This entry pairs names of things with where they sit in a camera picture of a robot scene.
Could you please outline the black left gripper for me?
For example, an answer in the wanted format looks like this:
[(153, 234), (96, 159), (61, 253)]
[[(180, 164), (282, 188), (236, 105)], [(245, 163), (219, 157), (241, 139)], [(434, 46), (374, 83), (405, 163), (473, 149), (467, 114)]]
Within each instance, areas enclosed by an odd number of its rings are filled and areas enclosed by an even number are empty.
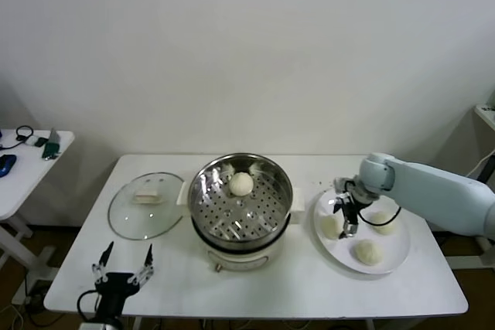
[(152, 245), (148, 248), (143, 266), (136, 273), (107, 274), (106, 266), (113, 246), (114, 242), (110, 242), (99, 261), (91, 267), (96, 290), (101, 296), (97, 317), (119, 317), (126, 300), (138, 293), (138, 285), (146, 284), (154, 274)]

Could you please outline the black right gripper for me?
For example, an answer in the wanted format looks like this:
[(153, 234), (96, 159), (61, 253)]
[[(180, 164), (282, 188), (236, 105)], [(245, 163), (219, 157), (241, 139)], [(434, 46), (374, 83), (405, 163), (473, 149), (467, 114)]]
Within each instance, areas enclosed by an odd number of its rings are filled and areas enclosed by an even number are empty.
[(333, 200), (333, 214), (340, 210), (342, 210), (345, 222), (339, 238), (344, 239), (355, 236), (358, 229), (358, 208), (352, 195), (348, 192), (340, 193), (339, 197)]

